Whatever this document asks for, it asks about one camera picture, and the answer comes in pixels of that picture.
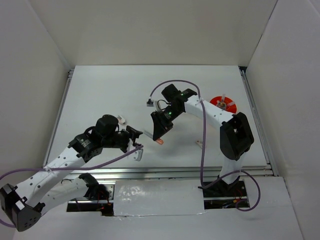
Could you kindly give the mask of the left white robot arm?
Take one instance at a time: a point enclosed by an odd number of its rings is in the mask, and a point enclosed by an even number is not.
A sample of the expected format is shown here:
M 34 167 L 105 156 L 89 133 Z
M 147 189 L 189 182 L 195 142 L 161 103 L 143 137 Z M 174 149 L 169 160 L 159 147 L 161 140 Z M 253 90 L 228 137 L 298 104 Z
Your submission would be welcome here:
M 0 207 L 10 223 L 0 223 L 19 232 L 34 226 L 49 210 L 73 199 L 109 200 L 110 191 L 100 184 L 85 167 L 103 149 L 119 149 L 122 155 L 102 163 L 102 168 L 123 158 L 140 161 L 143 145 L 136 140 L 143 132 L 126 126 L 106 114 L 94 126 L 87 128 L 43 168 L 33 168 L 34 175 L 17 185 L 5 184 L 0 189 Z

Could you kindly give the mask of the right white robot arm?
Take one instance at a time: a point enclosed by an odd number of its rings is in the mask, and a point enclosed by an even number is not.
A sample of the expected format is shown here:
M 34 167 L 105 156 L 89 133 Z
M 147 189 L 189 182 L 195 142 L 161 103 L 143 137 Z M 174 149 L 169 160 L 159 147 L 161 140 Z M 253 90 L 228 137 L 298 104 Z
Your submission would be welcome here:
M 223 165 L 217 180 L 201 183 L 203 190 L 213 188 L 223 196 L 230 196 L 236 189 L 243 166 L 244 154 L 254 143 L 254 136 L 246 115 L 228 112 L 201 98 L 200 92 L 192 89 L 178 90 L 170 84 L 161 92 L 168 106 L 156 106 L 150 116 L 153 121 L 154 141 L 159 140 L 174 126 L 173 120 L 183 113 L 191 114 L 203 121 L 202 144 L 206 145 L 207 125 L 219 133 L 219 149 L 223 154 Z

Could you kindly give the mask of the blue gel pen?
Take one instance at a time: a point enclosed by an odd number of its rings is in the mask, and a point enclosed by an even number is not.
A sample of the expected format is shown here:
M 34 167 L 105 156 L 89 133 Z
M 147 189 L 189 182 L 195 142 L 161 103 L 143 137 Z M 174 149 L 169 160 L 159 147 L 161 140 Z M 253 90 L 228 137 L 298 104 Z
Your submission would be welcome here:
M 235 104 L 235 102 L 232 101 L 232 102 L 229 102 L 229 103 L 227 104 L 227 106 L 230 107 L 230 106 L 233 106 L 234 104 Z

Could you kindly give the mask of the pink glue bottle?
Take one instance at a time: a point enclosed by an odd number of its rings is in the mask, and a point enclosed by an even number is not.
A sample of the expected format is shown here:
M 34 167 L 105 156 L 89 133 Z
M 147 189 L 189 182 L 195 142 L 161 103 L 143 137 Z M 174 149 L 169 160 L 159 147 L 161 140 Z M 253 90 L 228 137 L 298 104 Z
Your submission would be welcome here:
M 224 101 L 217 101 L 216 106 L 220 109 L 226 109 L 227 108 L 227 103 L 225 103 Z

